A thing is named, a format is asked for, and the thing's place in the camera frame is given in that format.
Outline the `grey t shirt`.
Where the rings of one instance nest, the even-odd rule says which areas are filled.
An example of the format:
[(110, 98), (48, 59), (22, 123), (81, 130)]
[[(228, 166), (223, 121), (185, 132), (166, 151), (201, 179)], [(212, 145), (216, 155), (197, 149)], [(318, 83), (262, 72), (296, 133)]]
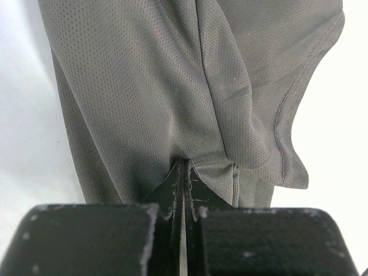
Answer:
[(291, 139), (342, 1), (40, 1), (85, 201), (130, 204), (189, 166), (235, 207), (306, 189)]

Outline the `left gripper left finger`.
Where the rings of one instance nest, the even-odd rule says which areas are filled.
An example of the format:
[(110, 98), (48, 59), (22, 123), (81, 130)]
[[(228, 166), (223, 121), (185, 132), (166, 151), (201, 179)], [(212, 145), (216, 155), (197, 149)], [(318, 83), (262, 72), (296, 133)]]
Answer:
[(21, 220), (1, 274), (178, 275), (183, 163), (142, 202), (37, 205)]

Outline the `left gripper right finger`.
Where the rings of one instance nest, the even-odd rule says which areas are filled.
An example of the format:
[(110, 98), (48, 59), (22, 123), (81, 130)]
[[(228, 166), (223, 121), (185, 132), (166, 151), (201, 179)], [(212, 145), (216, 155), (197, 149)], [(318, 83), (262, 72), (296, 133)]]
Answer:
[(234, 208), (183, 164), (189, 275), (357, 275), (335, 220), (313, 208)]

